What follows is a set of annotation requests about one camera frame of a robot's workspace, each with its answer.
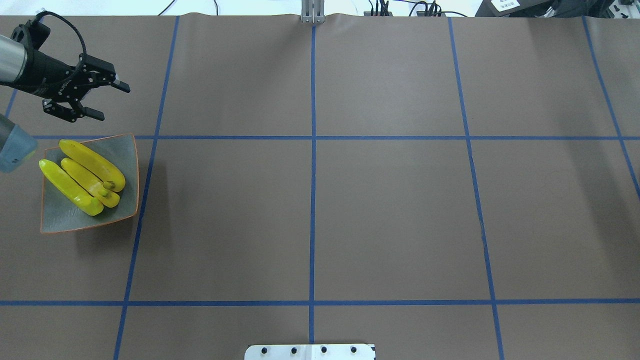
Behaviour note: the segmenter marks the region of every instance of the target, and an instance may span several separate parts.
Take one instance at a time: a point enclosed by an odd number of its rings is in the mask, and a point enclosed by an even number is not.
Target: plate
[[[118,193],[120,203],[114,208],[104,207],[102,213],[87,215],[64,196],[44,176],[42,182],[42,233],[60,233],[89,229],[111,224],[133,217],[138,212],[140,175],[138,172],[138,150],[133,134],[122,134],[83,142],[89,149],[102,155],[114,164],[125,177],[124,189]],[[60,165],[65,154],[59,147],[46,149],[44,158]]]

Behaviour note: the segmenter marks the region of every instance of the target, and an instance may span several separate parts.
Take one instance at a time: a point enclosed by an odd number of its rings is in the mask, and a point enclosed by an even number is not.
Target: robotic arm
[[[80,39],[83,52],[76,66],[70,66],[39,51],[51,29],[40,22],[52,15],[67,23]],[[83,106],[80,101],[92,88],[112,86],[124,92],[131,89],[118,79],[113,64],[86,53],[80,32],[63,17],[39,13],[34,20],[17,26],[6,38],[0,35],[0,85],[43,97],[45,113],[75,122],[90,117],[104,120],[101,111]],[[66,102],[69,107],[60,105]],[[35,140],[6,117],[0,115],[0,170],[9,172],[35,150]]]

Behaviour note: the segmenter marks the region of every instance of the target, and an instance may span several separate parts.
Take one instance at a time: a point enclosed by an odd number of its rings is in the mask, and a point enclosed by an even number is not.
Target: white metal bracket
[[[376,360],[371,344],[253,345],[244,360]]]
[[[324,0],[302,0],[300,20],[305,24],[324,22]]]

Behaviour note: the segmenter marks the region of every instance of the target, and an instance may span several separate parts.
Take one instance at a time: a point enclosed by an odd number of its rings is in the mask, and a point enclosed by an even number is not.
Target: banana
[[[96,199],[100,200],[107,208],[113,208],[118,205],[120,196],[111,190],[105,189],[102,186],[102,181],[84,166],[69,158],[62,159],[61,164],[62,169],[64,169],[73,180],[76,180],[80,186]]]
[[[100,154],[73,140],[60,140],[60,149],[107,183],[105,188],[108,190],[121,192],[124,188],[125,179],[122,172]]]
[[[60,190],[71,202],[80,210],[95,216],[102,212],[104,206],[98,199],[89,195],[80,185],[78,185],[58,164],[47,159],[38,162],[40,170],[49,181]]]

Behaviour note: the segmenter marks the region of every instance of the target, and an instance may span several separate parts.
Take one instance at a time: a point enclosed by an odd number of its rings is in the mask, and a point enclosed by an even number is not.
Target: sticker
[[[496,10],[498,10],[499,12],[503,12],[520,6],[518,0],[491,0],[491,4],[493,4]]]

